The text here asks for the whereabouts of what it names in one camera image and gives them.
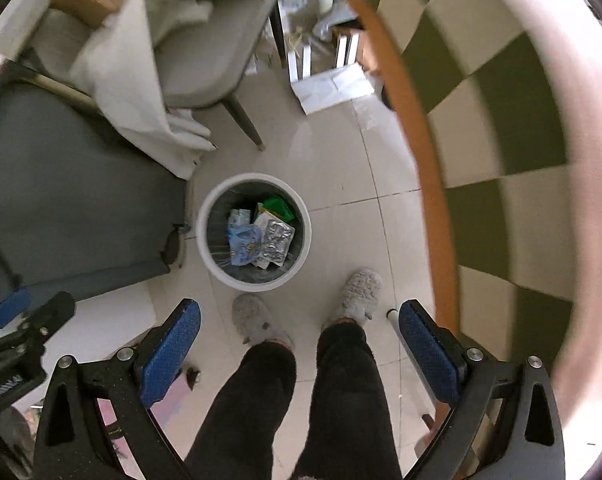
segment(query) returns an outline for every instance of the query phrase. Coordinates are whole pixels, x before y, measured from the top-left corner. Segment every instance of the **brown trim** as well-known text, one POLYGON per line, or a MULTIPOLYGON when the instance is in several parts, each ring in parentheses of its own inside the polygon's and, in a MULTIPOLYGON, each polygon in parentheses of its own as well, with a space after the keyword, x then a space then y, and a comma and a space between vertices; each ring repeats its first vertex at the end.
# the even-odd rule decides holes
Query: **brown trim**
POLYGON ((417 162, 436 305, 436 323, 457 335, 459 308, 456 259, 441 172, 430 128, 410 78, 383 23, 364 0, 347 1, 358 13, 366 28, 387 94, 417 162))

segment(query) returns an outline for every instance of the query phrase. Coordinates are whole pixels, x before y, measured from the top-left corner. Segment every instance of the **blue gripper pad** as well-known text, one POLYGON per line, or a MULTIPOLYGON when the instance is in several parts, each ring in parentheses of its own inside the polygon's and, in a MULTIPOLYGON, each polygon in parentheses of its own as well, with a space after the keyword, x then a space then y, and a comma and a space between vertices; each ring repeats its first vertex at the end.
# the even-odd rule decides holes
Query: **blue gripper pad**
POLYGON ((409 301, 399 310, 399 330, 436 398, 454 406, 460 395, 457 368, 409 301))
POLYGON ((143 367, 140 394, 146 408, 165 396, 201 328, 201 309, 196 301, 188 301, 143 367))
POLYGON ((31 298, 27 289, 20 288, 12 292, 0 303, 0 328, 6 326, 15 317, 30 306, 31 298))

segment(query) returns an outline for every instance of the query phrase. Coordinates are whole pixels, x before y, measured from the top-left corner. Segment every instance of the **trash can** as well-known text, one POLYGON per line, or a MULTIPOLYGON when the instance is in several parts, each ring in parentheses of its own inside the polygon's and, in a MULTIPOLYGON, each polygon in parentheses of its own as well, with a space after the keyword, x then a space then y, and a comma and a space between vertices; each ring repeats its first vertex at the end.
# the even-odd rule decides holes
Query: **trash can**
POLYGON ((244 292, 264 292, 283 285, 303 265, 310 251, 310 215, 301 197, 285 182, 262 173, 243 173, 216 186, 206 197, 196 220, 196 244, 203 263, 225 285, 244 292), (254 211, 257 202, 279 195, 294 212, 294 228, 286 260, 281 267, 270 264, 260 269, 252 264, 233 266, 227 240, 231 209, 254 211))

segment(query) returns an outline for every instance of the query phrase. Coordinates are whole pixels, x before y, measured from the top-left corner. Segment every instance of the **blue plastic wrapper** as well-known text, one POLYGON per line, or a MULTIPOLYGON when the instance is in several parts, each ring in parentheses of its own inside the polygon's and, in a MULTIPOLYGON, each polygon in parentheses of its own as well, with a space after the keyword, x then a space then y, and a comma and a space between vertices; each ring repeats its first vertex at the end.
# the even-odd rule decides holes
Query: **blue plastic wrapper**
POLYGON ((230 243, 230 263, 244 266, 260 255, 262 232, 255 225, 229 225, 227 238, 230 243))

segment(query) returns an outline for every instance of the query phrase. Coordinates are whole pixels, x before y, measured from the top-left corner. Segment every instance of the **bolt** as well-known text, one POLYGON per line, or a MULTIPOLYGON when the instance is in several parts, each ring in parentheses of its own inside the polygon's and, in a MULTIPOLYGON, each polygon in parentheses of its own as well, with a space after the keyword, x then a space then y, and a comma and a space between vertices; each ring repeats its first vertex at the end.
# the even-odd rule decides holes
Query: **bolt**
POLYGON ((466 353, 470 358, 470 361, 483 361, 483 352, 481 352, 478 348, 468 348, 466 353))
POLYGON ((72 356, 64 355, 56 362, 56 364, 59 368, 67 368, 69 365, 72 364, 72 356))
POLYGON ((134 350, 128 348, 127 346, 125 348, 121 348, 118 352, 116 352, 116 358, 119 361, 129 361, 133 355, 134 350))
POLYGON ((540 368, 543 366, 543 362, 535 355, 530 355, 530 357, 527 358, 527 363, 532 368, 540 368))

